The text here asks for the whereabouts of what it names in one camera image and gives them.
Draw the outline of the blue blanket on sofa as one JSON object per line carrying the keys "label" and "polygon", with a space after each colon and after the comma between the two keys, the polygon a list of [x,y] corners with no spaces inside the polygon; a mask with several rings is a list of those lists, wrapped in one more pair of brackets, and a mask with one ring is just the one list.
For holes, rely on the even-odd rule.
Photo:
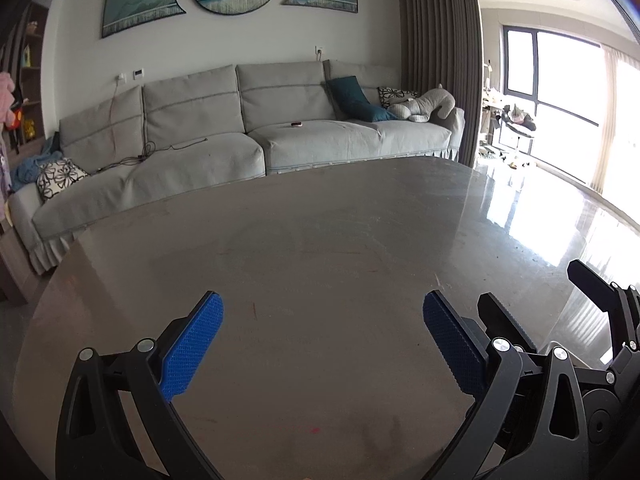
{"label": "blue blanket on sofa", "polygon": [[11,190],[17,192],[25,185],[35,183],[44,166],[57,162],[62,157],[60,134],[56,132],[44,141],[39,154],[26,157],[11,170]]}

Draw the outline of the grey curtain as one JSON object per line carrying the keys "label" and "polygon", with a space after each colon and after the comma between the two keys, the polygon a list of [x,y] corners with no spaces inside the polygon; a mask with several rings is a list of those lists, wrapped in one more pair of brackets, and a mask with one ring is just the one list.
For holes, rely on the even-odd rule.
{"label": "grey curtain", "polygon": [[425,92],[442,84],[464,110],[458,161],[471,167],[480,132],[483,32],[478,0],[399,0],[402,83]]}

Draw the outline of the left teal wall panel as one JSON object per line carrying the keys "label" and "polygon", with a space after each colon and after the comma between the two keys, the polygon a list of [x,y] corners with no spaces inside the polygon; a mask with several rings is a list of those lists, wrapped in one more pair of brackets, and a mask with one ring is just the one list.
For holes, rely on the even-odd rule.
{"label": "left teal wall panel", "polygon": [[185,13],[178,0],[104,0],[101,37]]}

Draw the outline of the teal cushion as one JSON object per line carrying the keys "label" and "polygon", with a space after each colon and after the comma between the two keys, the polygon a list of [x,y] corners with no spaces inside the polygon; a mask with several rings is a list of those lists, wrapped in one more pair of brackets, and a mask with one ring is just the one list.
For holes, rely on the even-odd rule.
{"label": "teal cushion", "polygon": [[386,108],[369,102],[355,76],[330,79],[326,85],[334,102],[348,118],[362,122],[397,120],[397,117]]}

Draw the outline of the grey plush toy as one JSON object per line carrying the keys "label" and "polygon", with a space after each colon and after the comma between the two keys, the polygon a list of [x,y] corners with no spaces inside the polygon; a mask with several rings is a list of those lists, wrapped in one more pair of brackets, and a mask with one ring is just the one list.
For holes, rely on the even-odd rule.
{"label": "grey plush toy", "polygon": [[456,107],[454,96],[438,86],[420,96],[408,93],[402,99],[394,99],[387,110],[398,119],[409,122],[429,122],[432,115],[446,119]]}

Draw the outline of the grey sectional sofa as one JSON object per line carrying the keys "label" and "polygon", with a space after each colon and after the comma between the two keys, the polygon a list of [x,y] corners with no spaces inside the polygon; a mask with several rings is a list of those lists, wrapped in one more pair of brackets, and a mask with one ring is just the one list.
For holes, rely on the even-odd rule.
{"label": "grey sectional sofa", "polygon": [[93,223],[200,188],[371,159],[457,158],[460,108],[423,124],[362,122],[341,112],[326,85],[347,76],[378,106],[378,87],[400,89],[385,66],[228,65],[134,87],[63,118],[63,156],[89,177],[46,202],[35,183],[10,197],[30,265],[46,273]]}

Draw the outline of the chair by window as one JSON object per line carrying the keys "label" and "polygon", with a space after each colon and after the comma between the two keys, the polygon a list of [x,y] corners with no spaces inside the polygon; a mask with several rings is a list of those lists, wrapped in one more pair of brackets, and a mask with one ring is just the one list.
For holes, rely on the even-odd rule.
{"label": "chair by window", "polygon": [[495,118],[500,129],[506,127],[516,135],[516,148],[520,148],[520,141],[526,139],[529,140],[527,153],[532,151],[537,125],[526,110],[515,104],[505,105],[495,114]]}

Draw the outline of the black white patterned cushion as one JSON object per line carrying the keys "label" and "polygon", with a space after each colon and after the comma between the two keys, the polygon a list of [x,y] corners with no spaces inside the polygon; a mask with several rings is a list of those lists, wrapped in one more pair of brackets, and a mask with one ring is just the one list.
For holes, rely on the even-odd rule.
{"label": "black white patterned cushion", "polygon": [[389,108],[391,105],[416,99],[418,92],[396,89],[392,87],[378,87],[378,99],[382,107]]}

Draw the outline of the floral cushion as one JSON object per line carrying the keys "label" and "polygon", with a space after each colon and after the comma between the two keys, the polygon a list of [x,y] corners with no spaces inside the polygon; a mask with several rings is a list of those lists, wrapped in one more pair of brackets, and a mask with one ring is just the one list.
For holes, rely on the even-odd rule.
{"label": "floral cushion", "polygon": [[41,167],[36,185],[39,195],[46,202],[88,177],[87,171],[77,166],[70,158],[63,157]]}

